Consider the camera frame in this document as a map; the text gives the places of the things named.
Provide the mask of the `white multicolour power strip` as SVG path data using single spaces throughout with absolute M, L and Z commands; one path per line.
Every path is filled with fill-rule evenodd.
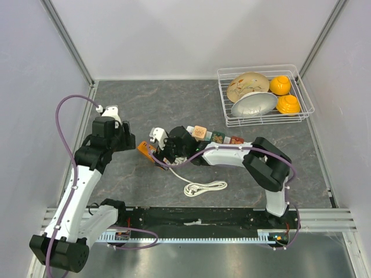
M 190 134 L 192 134 L 192 131 L 193 131 L 194 127 L 195 127 L 195 126 L 187 126 L 187 127 L 186 127 L 186 130 L 187 130 Z M 207 130 L 206 137 L 205 137 L 204 141 L 211 141 L 210 138 L 211 138 L 212 132 L 213 132 L 213 131 L 208 131 L 208 130 Z M 230 144 L 230 139 L 231 139 L 231 137 L 232 137 L 232 136 L 229 137 L 229 136 L 225 135 L 225 139 L 224 139 L 224 143 L 223 143 L 223 144 Z

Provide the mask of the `beige cube socket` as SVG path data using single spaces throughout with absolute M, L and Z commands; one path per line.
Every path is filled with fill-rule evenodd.
M 202 126 L 195 126 L 193 131 L 192 131 L 192 136 L 197 140 L 197 141 L 203 141 L 206 137 L 207 129 Z

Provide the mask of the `orange power strip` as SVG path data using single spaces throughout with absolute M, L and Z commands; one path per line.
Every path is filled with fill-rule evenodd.
M 162 168 L 163 170 L 168 170 L 167 167 L 161 166 L 158 164 L 153 157 L 150 155 L 151 153 L 154 153 L 156 151 L 156 148 L 149 144 L 146 141 L 142 141 L 138 146 L 137 150 L 144 155 L 148 160 L 150 160 L 156 167 Z

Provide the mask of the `dark green cube socket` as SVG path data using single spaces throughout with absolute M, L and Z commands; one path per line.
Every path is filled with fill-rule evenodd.
M 225 139 L 225 134 L 219 131 L 213 131 L 210 140 L 218 144 L 223 144 Z

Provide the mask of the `red-brown cube socket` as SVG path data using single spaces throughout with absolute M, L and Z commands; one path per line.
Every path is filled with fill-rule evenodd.
M 232 136 L 230 139 L 230 144 L 243 144 L 245 140 L 243 138 Z

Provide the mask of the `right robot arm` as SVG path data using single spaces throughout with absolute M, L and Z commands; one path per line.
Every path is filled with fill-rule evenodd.
M 265 138 L 257 137 L 253 142 L 241 144 L 198 141 L 183 126 L 177 126 L 169 133 L 154 127 L 149 137 L 151 143 L 158 144 L 152 155 L 156 164 L 163 168 L 192 163 L 246 169 L 265 190 L 266 223 L 279 228 L 288 219 L 285 185 L 290 181 L 290 173 L 295 175 L 296 172 L 291 159 Z

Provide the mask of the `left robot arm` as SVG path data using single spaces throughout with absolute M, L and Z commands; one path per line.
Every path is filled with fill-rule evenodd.
M 86 221 L 82 220 L 93 189 L 115 152 L 132 150 L 136 140 L 127 121 L 98 116 L 92 133 L 76 151 L 72 173 L 63 198 L 42 235 L 32 236 L 29 246 L 50 273 L 52 268 L 78 273 L 85 266 L 91 246 L 111 226 L 127 222 L 125 204 L 106 199 Z

